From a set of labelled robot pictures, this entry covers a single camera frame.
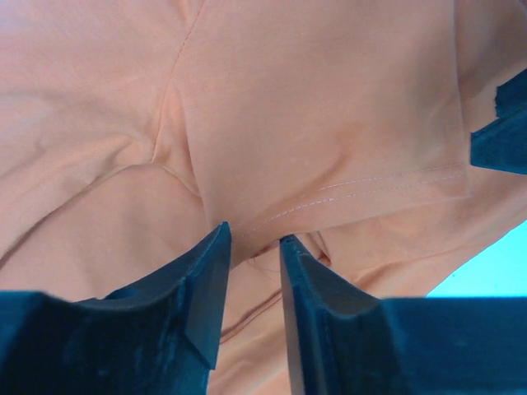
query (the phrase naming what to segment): light blue background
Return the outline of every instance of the light blue background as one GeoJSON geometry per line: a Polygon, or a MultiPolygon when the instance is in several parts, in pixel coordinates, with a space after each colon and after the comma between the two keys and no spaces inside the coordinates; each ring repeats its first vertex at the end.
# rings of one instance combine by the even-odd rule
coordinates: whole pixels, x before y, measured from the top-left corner
{"type": "Polygon", "coordinates": [[[465,263],[428,296],[527,296],[527,221],[465,263]]]}

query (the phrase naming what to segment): peach fabric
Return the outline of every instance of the peach fabric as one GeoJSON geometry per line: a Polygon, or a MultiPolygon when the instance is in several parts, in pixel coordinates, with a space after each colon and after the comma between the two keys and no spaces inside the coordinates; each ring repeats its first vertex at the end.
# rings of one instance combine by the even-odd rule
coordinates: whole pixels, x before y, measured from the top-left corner
{"type": "Polygon", "coordinates": [[[211,394],[289,393],[278,253],[423,295],[527,218],[468,164],[527,67],[519,0],[2,2],[0,287],[103,296],[222,221],[211,394]]]}

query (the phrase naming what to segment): black plastic part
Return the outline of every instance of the black plastic part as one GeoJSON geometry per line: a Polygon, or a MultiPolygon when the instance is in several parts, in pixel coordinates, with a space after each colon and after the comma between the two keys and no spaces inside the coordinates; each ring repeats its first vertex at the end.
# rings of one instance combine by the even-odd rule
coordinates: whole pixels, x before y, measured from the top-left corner
{"type": "Polygon", "coordinates": [[[227,224],[104,300],[0,292],[0,393],[204,394],[231,258],[227,224]]]}
{"type": "Polygon", "coordinates": [[[291,393],[527,394],[527,298],[377,300],[281,250],[291,393]]]}
{"type": "Polygon", "coordinates": [[[472,133],[470,164],[527,174],[527,69],[497,88],[499,117],[472,133]]]}

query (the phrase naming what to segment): cloth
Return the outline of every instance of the cloth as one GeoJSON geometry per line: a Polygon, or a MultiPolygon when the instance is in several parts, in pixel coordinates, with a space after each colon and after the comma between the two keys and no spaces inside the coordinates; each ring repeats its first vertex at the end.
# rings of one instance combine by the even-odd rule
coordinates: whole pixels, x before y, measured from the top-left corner
{"type": "Polygon", "coordinates": [[[469,164],[527,67],[518,0],[2,2],[0,288],[103,296],[222,221],[209,393],[289,393],[276,249],[423,295],[527,218],[469,164]]]}

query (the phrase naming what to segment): stitching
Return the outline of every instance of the stitching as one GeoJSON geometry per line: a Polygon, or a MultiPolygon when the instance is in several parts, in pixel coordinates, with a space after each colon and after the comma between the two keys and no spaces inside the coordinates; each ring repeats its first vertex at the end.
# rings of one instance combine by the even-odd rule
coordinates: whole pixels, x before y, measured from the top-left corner
{"type": "Polygon", "coordinates": [[[196,26],[196,22],[199,19],[199,16],[201,15],[201,11],[205,8],[205,3],[207,0],[203,0],[203,3],[201,4],[201,7],[198,10],[198,13],[196,14],[196,17],[194,18],[194,22],[192,22],[192,25],[190,26],[189,33],[187,33],[187,36],[184,38],[184,41],[182,45],[180,46],[180,50],[176,53],[174,64],[172,64],[172,68],[170,69],[170,73],[168,75],[168,78],[166,79],[165,89],[163,90],[163,97],[161,98],[161,113],[159,115],[159,123],[157,124],[157,131],[156,131],[156,140],[154,142],[154,149],[152,151],[152,158],[150,159],[150,162],[152,163],[154,161],[154,158],[156,157],[156,151],[157,151],[157,143],[159,141],[159,136],[161,134],[161,123],[163,122],[163,111],[165,109],[165,103],[166,103],[166,92],[168,91],[168,86],[170,84],[170,81],[172,80],[172,77],[174,75],[175,65],[177,64],[178,60],[180,59],[181,53],[183,53],[183,49],[187,44],[187,41],[189,41],[190,35],[194,31],[194,27],[196,26]]]}
{"type": "Polygon", "coordinates": [[[300,206],[293,207],[293,208],[291,208],[291,209],[289,209],[287,211],[281,212],[280,214],[278,214],[276,216],[273,216],[273,217],[269,218],[268,220],[262,222],[260,225],[256,226],[255,228],[253,228],[252,230],[248,231],[247,233],[243,234],[240,237],[240,239],[237,240],[233,244],[234,245],[240,244],[243,239],[245,239],[249,235],[253,234],[256,230],[262,228],[263,226],[266,226],[268,223],[273,222],[273,221],[277,220],[278,218],[280,218],[282,216],[286,216],[288,214],[291,214],[294,211],[301,210],[301,209],[306,208],[306,207],[311,207],[311,206],[315,206],[315,205],[322,204],[322,203],[327,203],[327,202],[335,202],[337,200],[343,200],[343,199],[347,199],[347,198],[354,198],[355,196],[358,196],[358,195],[361,195],[361,194],[379,193],[379,192],[387,192],[387,191],[396,191],[396,190],[402,190],[402,189],[409,189],[411,187],[417,187],[419,185],[439,183],[440,181],[444,181],[446,179],[458,179],[458,178],[460,178],[462,176],[463,176],[462,174],[451,175],[449,177],[442,177],[440,179],[431,179],[429,181],[422,181],[420,183],[415,183],[415,184],[405,184],[405,185],[401,185],[399,187],[374,189],[374,190],[371,190],[371,191],[365,191],[363,193],[351,193],[349,195],[344,195],[344,196],[340,196],[340,197],[329,197],[327,199],[317,200],[316,202],[302,204],[300,206]]]}
{"type": "MultiPolygon", "coordinates": [[[[366,182],[366,181],[374,181],[374,180],[382,180],[382,179],[394,179],[394,178],[398,178],[398,177],[402,177],[402,176],[410,175],[410,174],[419,174],[419,173],[426,173],[428,171],[433,171],[433,170],[449,169],[451,167],[456,167],[456,166],[459,166],[459,165],[462,165],[462,164],[461,163],[454,163],[453,165],[430,167],[430,168],[421,169],[421,170],[404,171],[404,172],[395,173],[395,174],[392,174],[392,175],[382,175],[382,176],[378,176],[378,177],[369,177],[369,178],[366,178],[366,179],[353,179],[353,180],[341,182],[339,184],[333,184],[333,185],[328,185],[328,186],[325,186],[325,187],[322,187],[322,188],[318,188],[318,189],[315,190],[315,192],[320,192],[320,191],[324,191],[326,189],[341,187],[341,186],[350,185],[350,184],[362,183],[362,182],[366,182]]],[[[306,196],[307,196],[306,194],[303,194],[299,198],[302,199],[302,198],[305,198],[306,196]]],[[[242,225],[246,224],[249,221],[250,220],[238,222],[237,224],[233,225],[231,228],[233,230],[234,229],[238,229],[242,225]]]]}
{"type": "Polygon", "coordinates": [[[453,165],[440,166],[440,167],[431,167],[429,169],[423,169],[423,170],[406,171],[406,172],[403,172],[403,173],[397,173],[397,174],[392,174],[392,175],[383,175],[383,176],[380,176],[380,177],[370,177],[369,179],[354,179],[353,181],[346,181],[346,182],[343,182],[343,183],[334,184],[334,185],[328,185],[327,187],[319,188],[319,189],[316,190],[316,192],[324,191],[325,189],[330,189],[330,188],[335,188],[335,187],[342,187],[344,185],[356,184],[356,183],[360,183],[360,182],[363,182],[363,181],[374,181],[374,180],[378,180],[378,179],[394,179],[396,177],[400,177],[400,176],[403,176],[403,175],[424,173],[424,172],[433,171],[433,170],[448,169],[449,167],[455,167],[457,165],[459,165],[459,164],[456,163],[456,164],[453,164],[453,165]]]}

